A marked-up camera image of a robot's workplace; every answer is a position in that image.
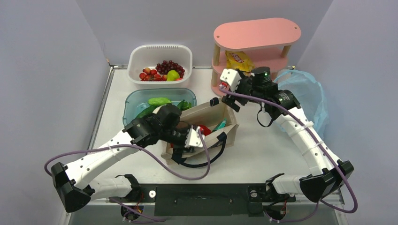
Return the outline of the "yellow snack packet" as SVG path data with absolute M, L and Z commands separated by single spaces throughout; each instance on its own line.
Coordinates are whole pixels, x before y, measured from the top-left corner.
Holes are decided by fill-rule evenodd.
M 251 72 L 255 65 L 244 52 L 225 51 L 226 68 L 239 69 L 243 72 Z

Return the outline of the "red snack packet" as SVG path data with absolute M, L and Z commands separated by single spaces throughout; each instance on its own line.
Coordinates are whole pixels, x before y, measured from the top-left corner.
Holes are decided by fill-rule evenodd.
M 210 130 L 208 127 L 206 127 L 204 125 L 199 125 L 199 127 L 200 127 L 201 134 L 203 134 L 204 136 L 210 135 L 212 133 L 212 130 Z

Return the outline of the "blue plastic grocery bag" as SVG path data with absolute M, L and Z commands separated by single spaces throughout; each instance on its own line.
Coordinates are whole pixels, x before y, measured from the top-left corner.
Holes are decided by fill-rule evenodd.
M 285 70 L 277 75 L 274 82 L 279 89 L 293 93 L 303 107 L 306 117 L 314 123 L 314 129 L 324 138 L 329 124 L 328 104 L 324 89 L 313 75 L 299 70 Z

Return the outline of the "teal packet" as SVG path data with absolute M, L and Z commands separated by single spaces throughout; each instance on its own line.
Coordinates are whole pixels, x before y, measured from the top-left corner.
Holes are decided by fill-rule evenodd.
M 217 124 L 217 125 L 214 127 L 214 129 L 212 130 L 212 132 L 215 132 L 215 131 L 217 131 L 217 130 L 220 130 L 220 129 L 224 128 L 224 127 L 226 126 L 226 124 L 227 124 L 227 119 L 224 118 L 219 124 Z

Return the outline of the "beige canvas tote bag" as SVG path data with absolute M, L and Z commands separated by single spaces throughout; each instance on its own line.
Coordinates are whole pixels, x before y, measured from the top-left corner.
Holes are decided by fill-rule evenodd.
M 215 162 L 223 154 L 225 148 L 234 145 L 239 127 L 234 111 L 222 103 L 220 98 L 215 97 L 207 103 L 197 105 L 182 112 L 181 121 L 183 125 L 186 125 L 186 123 L 204 125 L 210 130 L 213 130 L 224 118 L 227 119 L 227 124 L 224 128 L 205 136 L 209 153 L 219 151 L 210 159 L 211 163 Z M 187 160 L 196 159 L 204 153 L 203 148 L 195 148 L 193 152 L 185 152 L 173 148 L 170 144 L 166 144 L 161 157 L 166 160 L 168 165 L 179 164 L 188 168 L 201 168 L 207 166 L 207 162 L 193 164 L 188 163 Z

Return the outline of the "dark green cucumber from bag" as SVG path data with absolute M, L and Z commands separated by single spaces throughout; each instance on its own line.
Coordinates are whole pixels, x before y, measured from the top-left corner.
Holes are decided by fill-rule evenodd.
M 150 115 L 151 113 L 153 113 L 153 111 L 157 108 L 157 106 L 155 105 L 150 105 L 149 107 L 145 108 L 142 112 L 140 112 L 135 118 L 136 119 L 140 119 L 143 118 L 147 115 Z

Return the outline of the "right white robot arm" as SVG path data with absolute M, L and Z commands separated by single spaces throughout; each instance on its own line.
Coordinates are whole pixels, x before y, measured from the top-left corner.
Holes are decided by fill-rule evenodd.
M 246 76 L 238 69 L 224 69 L 220 75 L 222 102 L 238 112 L 247 102 L 261 105 L 271 122 L 277 123 L 292 139 L 304 157 L 310 174 L 280 173 L 267 180 L 266 197 L 279 200 L 284 194 L 304 195 L 319 202 L 339 189 L 354 170 L 350 161 L 342 161 L 323 142 L 313 128 L 301 103 L 290 90 L 281 90 L 270 78 L 268 67 L 259 67 Z

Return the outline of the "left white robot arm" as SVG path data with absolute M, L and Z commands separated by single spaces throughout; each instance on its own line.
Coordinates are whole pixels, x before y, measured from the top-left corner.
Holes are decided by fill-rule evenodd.
M 132 174 L 116 175 L 110 179 L 97 177 L 106 169 L 159 140 L 175 147 L 202 147 L 201 128 L 186 124 L 179 126 L 181 110 L 166 104 L 153 112 L 133 119 L 98 152 L 66 165 L 56 163 L 51 167 L 54 187 L 66 212 L 75 212 L 91 200 L 119 197 L 129 202 L 139 198 L 141 187 Z

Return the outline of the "green bumpy cucumber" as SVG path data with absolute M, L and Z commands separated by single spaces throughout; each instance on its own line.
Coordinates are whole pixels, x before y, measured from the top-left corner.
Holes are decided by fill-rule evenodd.
M 161 106 L 166 104 L 171 104 L 171 100 L 166 97 L 155 97 L 148 99 L 148 104 L 153 106 Z

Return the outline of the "green leafy vegetable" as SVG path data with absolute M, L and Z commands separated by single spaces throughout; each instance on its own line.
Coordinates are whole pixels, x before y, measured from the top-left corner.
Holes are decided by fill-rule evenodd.
M 192 103 L 191 102 L 184 102 L 183 104 L 183 111 L 190 109 L 192 107 Z

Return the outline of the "blue transparent tray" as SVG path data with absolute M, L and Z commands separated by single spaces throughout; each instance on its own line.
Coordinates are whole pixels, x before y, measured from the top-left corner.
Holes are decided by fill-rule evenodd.
M 160 88 L 137 90 L 129 94 L 125 100 L 125 109 L 122 117 L 124 126 L 128 125 L 140 112 L 149 107 L 148 99 L 165 97 L 177 105 L 182 100 L 191 102 L 192 107 L 197 105 L 197 99 L 193 91 L 187 88 Z

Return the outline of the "pink three-tier shelf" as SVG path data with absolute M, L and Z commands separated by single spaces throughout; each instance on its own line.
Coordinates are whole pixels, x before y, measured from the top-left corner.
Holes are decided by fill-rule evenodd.
M 288 64 L 291 45 L 301 37 L 300 27 L 285 18 L 266 18 L 239 22 L 228 22 L 214 30 L 214 50 L 212 58 L 211 89 L 221 96 L 218 90 L 220 75 L 227 66 L 225 51 L 244 52 L 255 66 L 269 67 L 271 78 Z

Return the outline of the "red cherries pile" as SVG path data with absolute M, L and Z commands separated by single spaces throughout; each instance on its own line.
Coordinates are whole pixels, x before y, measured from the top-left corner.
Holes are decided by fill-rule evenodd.
M 166 70 L 162 70 L 157 67 L 155 69 L 150 69 L 149 67 L 142 69 L 139 74 L 140 81 L 156 82 L 156 81 L 166 81 L 167 74 Z

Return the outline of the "white plastic basket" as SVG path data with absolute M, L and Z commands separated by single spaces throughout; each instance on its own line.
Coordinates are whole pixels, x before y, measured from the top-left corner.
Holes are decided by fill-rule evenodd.
M 179 63 L 185 69 L 182 80 L 179 81 L 141 81 L 139 74 L 144 68 L 155 69 L 158 63 L 164 60 L 172 60 Z M 142 45 L 135 48 L 130 54 L 127 73 L 129 79 L 142 85 L 172 85 L 187 81 L 192 74 L 192 52 L 184 45 Z

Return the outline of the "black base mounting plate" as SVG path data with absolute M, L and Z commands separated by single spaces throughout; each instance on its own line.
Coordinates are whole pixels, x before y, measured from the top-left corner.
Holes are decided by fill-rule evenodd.
M 273 194 L 265 183 L 251 184 L 141 184 L 128 198 L 112 197 L 111 202 L 152 203 L 154 215 L 260 217 L 278 203 L 295 202 L 289 194 Z

